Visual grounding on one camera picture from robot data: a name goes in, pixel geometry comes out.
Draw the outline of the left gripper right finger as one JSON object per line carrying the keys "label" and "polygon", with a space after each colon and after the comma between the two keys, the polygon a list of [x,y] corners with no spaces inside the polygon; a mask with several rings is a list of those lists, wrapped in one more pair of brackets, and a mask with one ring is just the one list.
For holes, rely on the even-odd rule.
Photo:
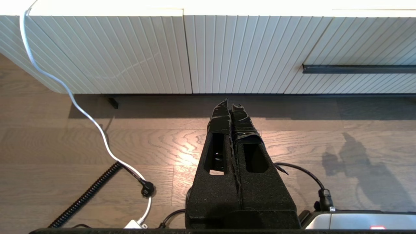
{"label": "left gripper right finger", "polygon": [[300,228],[297,207],[242,105],[231,109],[239,210],[234,228]]}

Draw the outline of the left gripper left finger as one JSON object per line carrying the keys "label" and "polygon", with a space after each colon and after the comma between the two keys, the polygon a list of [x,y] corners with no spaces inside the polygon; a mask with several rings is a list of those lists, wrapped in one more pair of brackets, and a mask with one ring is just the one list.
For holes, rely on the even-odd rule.
{"label": "left gripper left finger", "polygon": [[217,104],[207,126],[199,164],[185,204],[186,228],[224,228],[240,209],[228,99]]}

